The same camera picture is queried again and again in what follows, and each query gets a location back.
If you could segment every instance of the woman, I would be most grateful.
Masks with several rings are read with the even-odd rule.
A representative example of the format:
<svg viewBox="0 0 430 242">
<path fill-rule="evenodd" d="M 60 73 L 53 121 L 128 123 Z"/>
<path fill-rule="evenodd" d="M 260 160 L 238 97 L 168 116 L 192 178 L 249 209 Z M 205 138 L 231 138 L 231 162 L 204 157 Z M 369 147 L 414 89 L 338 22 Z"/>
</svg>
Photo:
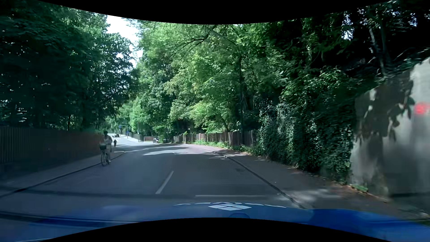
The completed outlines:
<svg viewBox="0 0 430 242">
<path fill-rule="evenodd" d="M 110 137 L 108 135 L 108 132 L 105 131 L 103 132 L 104 136 L 103 136 L 103 143 L 106 144 L 106 154 L 107 154 L 107 158 L 109 160 L 109 163 L 111 162 L 111 151 L 112 151 L 112 137 Z"/>
</svg>

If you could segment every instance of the bush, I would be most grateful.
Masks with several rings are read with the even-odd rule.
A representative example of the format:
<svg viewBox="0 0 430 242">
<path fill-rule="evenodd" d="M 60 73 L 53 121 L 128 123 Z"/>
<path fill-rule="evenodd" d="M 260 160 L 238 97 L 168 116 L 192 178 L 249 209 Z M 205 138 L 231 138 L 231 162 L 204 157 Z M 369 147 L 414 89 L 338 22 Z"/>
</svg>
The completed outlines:
<svg viewBox="0 0 430 242">
<path fill-rule="evenodd" d="M 261 128 L 251 150 L 304 171 L 325 167 L 332 178 L 344 180 L 350 168 L 357 81 L 326 68 L 305 82 L 303 89 L 284 94 L 279 104 L 262 103 Z"/>
<path fill-rule="evenodd" d="M 219 148 L 224 148 L 224 149 L 231 149 L 232 148 L 231 146 L 229 146 L 228 144 L 223 143 L 223 142 L 196 141 L 196 142 L 193 142 L 193 144 L 202 145 L 202 146 L 213 146 L 213 147 L 219 147 Z"/>
</svg>

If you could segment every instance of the bicycle wheel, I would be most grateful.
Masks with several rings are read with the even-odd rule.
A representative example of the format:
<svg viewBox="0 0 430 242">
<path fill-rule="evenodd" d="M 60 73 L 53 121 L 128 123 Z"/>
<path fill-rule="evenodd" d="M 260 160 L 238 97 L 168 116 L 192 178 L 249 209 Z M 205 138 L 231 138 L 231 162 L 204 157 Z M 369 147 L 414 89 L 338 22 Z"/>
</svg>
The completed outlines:
<svg viewBox="0 0 430 242">
<path fill-rule="evenodd" d="M 106 162 L 106 154 L 104 152 L 101 153 L 101 165 L 105 166 L 108 163 Z"/>
</svg>

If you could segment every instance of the road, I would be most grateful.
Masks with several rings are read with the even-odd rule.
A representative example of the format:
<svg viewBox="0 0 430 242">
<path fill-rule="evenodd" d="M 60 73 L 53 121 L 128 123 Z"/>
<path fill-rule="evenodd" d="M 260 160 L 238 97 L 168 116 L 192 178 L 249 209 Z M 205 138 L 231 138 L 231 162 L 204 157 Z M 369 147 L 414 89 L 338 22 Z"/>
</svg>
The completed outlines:
<svg viewBox="0 0 430 242">
<path fill-rule="evenodd" d="M 109 205 L 171 206 L 188 202 L 254 202 L 294 206 L 234 161 L 204 149 L 115 138 L 124 154 L 83 171 L 0 198 L 2 211 L 62 216 Z M 1 235 L 24 222 L 0 219 Z"/>
</svg>

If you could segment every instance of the blue car hood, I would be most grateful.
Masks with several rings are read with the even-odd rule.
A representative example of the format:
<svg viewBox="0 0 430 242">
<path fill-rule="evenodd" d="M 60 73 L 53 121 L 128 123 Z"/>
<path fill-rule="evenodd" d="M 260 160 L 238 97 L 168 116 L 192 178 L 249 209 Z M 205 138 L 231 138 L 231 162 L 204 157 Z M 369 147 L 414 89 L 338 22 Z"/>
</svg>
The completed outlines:
<svg viewBox="0 0 430 242">
<path fill-rule="evenodd" d="M 239 217 L 303 223 L 393 242 L 430 241 L 430 227 L 394 217 L 343 209 L 305 210 L 245 202 L 198 202 L 162 207 L 105 206 L 64 216 L 41 218 L 29 223 L 23 231 L 11 235 L 10 241 L 49 239 L 128 223 L 202 217 Z"/>
</svg>

